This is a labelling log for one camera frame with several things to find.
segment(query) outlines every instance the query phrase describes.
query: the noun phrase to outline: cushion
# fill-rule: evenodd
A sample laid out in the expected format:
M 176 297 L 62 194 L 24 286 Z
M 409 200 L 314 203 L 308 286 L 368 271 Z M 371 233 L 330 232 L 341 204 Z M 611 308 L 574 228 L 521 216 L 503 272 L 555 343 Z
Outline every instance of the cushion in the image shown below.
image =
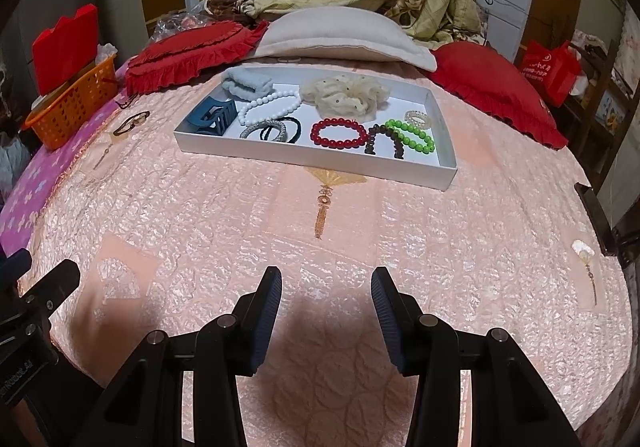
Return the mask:
M 428 71 L 436 60 L 395 22 L 352 7 L 313 7 L 294 10 L 273 21 L 253 57 L 271 55 L 404 61 Z
M 255 47 L 268 24 L 262 21 L 250 30 L 235 21 L 219 21 L 155 42 L 129 61 L 127 94 L 185 84 L 205 68 L 238 61 Z
M 482 112 L 556 150 L 567 144 L 536 89 L 491 48 L 457 41 L 435 50 L 438 69 L 427 77 Z

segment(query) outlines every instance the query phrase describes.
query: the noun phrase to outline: shallow cardboard tray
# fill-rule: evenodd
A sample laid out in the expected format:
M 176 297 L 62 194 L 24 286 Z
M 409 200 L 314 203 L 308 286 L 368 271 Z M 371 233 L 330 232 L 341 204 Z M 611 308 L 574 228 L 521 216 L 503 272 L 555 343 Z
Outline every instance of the shallow cardboard tray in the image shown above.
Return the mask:
M 271 76 L 276 90 L 298 90 L 300 84 L 331 77 L 338 73 L 306 66 L 245 64 L 242 67 Z M 352 72 L 341 73 L 359 75 Z M 175 140 L 177 140 L 180 149 L 186 153 L 216 154 L 298 166 L 320 167 L 446 190 L 456 175 L 458 166 L 447 124 L 431 90 L 401 80 L 380 77 L 376 77 L 376 79 L 391 90 L 391 96 L 388 103 L 378 110 L 376 120 L 364 123 L 365 128 L 369 128 L 375 123 L 384 124 L 388 119 L 402 120 L 404 114 L 409 110 L 424 111 L 433 120 L 432 128 L 427 133 L 435 141 L 435 153 L 418 153 L 405 146 L 404 160 L 398 160 L 393 158 L 393 143 L 385 135 L 376 137 L 375 155 L 364 154 L 364 146 L 356 150 L 329 150 L 316 146 L 309 138 L 309 133 L 313 123 L 320 120 L 320 116 L 315 106 L 308 104 L 302 104 L 290 115 L 302 124 L 302 134 L 295 144 L 261 141 L 259 140 L 260 131 L 253 132 L 246 139 L 239 138 L 244 127 L 240 126 L 238 119 L 229 126 L 222 137 L 192 133 L 192 126 L 183 120 L 175 128 Z M 230 96 L 220 85 L 216 86 L 209 95 L 220 101 L 235 100 L 238 110 L 245 104 L 238 98 Z M 282 98 L 269 104 L 257 106 L 249 112 L 248 118 L 268 116 L 289 106 L 291 101 L 292 98 Z M 295 124 L 287 122 L 287 131 L 290 137 L 295 130 Z M 270 138 L 273 138 L 275 134 L 275 131 L 272 132 Z M 323 130 L 322 136 L 334 140 L 345 140 L 357 138 L 358 134 L 349 128 L 338 127 Z M 411 137 L 420 142 L 415 135 L 411 135 Z

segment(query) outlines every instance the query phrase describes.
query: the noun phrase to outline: bed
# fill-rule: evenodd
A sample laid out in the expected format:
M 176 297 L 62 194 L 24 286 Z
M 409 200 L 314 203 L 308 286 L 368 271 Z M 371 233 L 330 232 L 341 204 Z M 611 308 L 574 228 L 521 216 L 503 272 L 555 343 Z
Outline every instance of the bed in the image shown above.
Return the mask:
M 46 169 L 53 156 L 34 160 L 0 215 L 6 252 L 29 236 L 34 268 L 23 289 L 66 257 L 82 272 L 52 316 L 53 340 L 105 385 L 145 333 L 201 328 L 276 265 L 283 294 L 266 362 L 239 380 L 248 444 L 403 445 L 415 386 L 392 369 L 370 301 L 371 272 L 383 265 L 454 328 L 507 329 L 578 427 L 625 372 L 632 326 L 620 266 L 599 253 L 574 191 L 586 178 L 570 151 L 540 146 L 407 64 L 288 66 L 311 65 L 431 88 L 458 157 L 451 187 L 182 153 L 173 130 L 218 75 L 126 110 L 107 104 L 93 129 L 60 151 L 68 169 Z M 142 110 L 148 120 L 111 142 L 108 131 Z M 322 185 L 331 205 L 316 237 Z M 30 206 L 36 195 L 42 209 Z M 27 230 L 17 238 L 20 221 Z M 597 251 L 597 304 L 576 239 Z M 467 377 L 462 391 L 466 401 Z M 192 439 L 189 377 L 183 408 Z M 465 408 L 467 443 L 469 419 Z

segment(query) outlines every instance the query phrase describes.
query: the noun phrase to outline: screw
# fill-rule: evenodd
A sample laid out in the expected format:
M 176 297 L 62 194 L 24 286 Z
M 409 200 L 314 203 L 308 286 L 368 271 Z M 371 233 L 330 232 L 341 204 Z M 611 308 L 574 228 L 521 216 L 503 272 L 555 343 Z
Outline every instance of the screw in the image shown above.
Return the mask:
M 235 315 L 225 313 L 225 315 L 221 315 L 220 317 L 218 317 L 218 320 L 216 322 L 218 323 L 218 326 L 220 326 L 220 328 L 229 328 L 236 324 L 236 320 L 237 319 Z
M 509 334 L 507 330 L 503 330 L 502 328 L 494 328 L 491 330 L 491 337 L 493 337 L 498 342 L 505 342 L 509 338 Z
M 146 336 L 146 342 L 149 344 L 159 344 L 164 341 L 164 333 L 159 330 L 153 330 Z
M 438 318 L 430 313 L 423 313 L 418 321 L 422 326 L 427 326 L 427 328 L 433 328 L 438 325 Z

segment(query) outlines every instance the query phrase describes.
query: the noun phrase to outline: orange plastic basket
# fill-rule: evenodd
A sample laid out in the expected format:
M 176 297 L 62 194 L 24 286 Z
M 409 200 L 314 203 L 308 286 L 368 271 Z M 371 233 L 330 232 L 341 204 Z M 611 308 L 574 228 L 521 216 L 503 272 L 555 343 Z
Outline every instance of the orange plastic basket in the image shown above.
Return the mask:
M 33 128 L 49 151 L 64 145 L 80 126 L 118 92 L 114 59 L 115 56 L 111 56 L 91 68 L 62 95 L 36 106 L 22 127 Z

